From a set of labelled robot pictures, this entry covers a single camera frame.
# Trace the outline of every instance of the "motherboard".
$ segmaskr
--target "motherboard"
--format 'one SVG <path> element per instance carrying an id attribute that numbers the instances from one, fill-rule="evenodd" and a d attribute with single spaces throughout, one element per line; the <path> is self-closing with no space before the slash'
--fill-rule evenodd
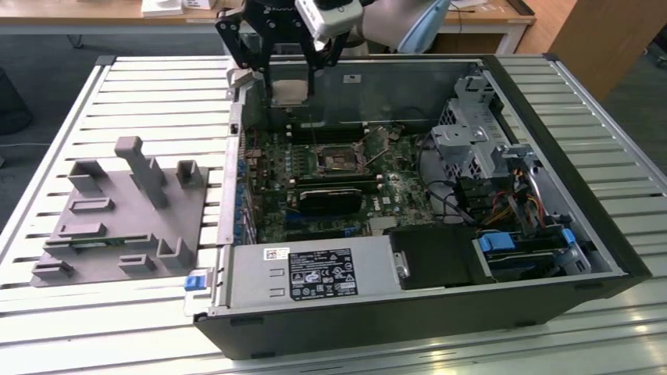
<path id="1" fill-rule="evenodd" d="M 339 134 L 249 134 L 259 243 L 381 235 L 437 219 L 415 171 L 420 136 L 401 131 L 377 125 Z"/>

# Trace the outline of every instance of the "cardboard box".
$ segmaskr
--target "cardboard box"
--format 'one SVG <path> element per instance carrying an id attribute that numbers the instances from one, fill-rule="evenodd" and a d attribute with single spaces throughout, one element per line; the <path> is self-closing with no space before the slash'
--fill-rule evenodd
<path id="1" fill-rule="evenodd" d="M 217 0 L 183 0 L 183 7 L 189 9 L 211 9 Z"/>

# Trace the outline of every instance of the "red wire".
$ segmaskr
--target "red wire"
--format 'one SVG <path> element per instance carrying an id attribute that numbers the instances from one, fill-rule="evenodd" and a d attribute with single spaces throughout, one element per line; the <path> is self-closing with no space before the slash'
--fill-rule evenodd
<path id="1" fill-rule="evenodd" d="M 497 204 L 497 199 L 500 198 L 500 195 L 504 195 L 504 193 L 505 193 L 504 191 L 500 191 L 500 192 L 496 194 L 495 198 L 493 198 L 493 210 L 491 211 L 492 213 L 495 213 L 495 212 L 496 212 L 496 208 L 497 208 L 497 207 L 496 207 L 496 204 Z"/>

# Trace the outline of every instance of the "barcode sticker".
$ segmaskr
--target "barcode sticker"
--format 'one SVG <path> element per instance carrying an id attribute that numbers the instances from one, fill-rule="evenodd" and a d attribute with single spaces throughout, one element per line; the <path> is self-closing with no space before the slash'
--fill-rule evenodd
<path id="1" fill-rule="evenodd" d="M 356 283 L 340 283 L 339 289 L 356 288 Z"/>
<path id="2" fill-rule="evenodd" d="M 265 248 L 264 260 L 284 260 L 288 258 L 289 248 Z"/>

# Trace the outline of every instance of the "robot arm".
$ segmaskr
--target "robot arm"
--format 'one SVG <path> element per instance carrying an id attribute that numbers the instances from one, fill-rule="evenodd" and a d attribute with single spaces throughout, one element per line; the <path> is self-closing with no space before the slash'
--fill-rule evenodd
<path id="1" fill-rule="evenodd" d="M 245 0 L 239 9 L 219 17 L 216 30 L 236 65 L 264 74 L 269 98 L 273 47 L 279 43 L 299 44 L 312 96 L 313 73 L 336 65 L 352 29 L 363 38 L 400 52 L 421 53 L 436 37 L 448 4 L 449 0 Z M 243 21 L 261 38 L 259 51 L 240 38 Z"/>

